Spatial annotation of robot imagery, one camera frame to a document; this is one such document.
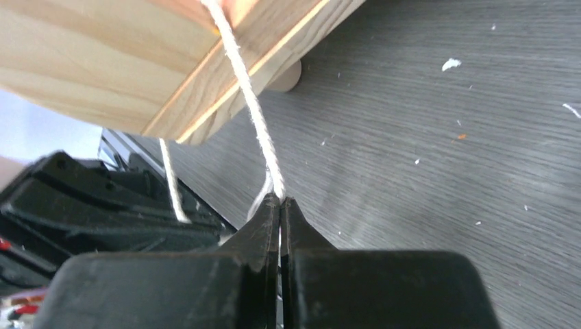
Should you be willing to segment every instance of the wooden board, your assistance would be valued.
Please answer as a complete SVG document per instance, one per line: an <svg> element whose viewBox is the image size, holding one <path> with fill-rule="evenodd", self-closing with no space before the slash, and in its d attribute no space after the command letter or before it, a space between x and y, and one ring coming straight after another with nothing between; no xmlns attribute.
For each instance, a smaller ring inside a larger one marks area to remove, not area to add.
<svg viewBox="0 0 581 329"><path fill-rule="evenodd" d="M363 1L223 0L256 92ZM244 106L197 1L0 0L0 22L0 87L71 117L199 144Z"/></svg>

